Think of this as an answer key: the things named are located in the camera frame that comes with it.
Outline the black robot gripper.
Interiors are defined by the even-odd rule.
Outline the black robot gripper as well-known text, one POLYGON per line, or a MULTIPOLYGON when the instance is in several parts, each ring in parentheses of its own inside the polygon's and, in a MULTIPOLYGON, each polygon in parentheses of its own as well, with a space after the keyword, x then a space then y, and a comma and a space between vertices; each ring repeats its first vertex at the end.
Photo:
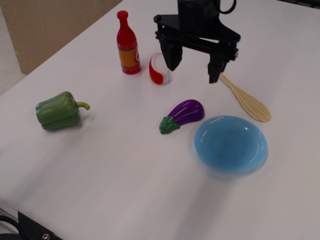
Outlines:
POLYGON ((178 14, 158 14, 156 38, 169 70, 174 71, 182 60, 183 47, 210 54, 209 83, 216 83, 228 61, 238 56, 241 36, 220 21, 220 14, 233 12, 234 0, 228 10, 219 0, 178 0, 178 14))

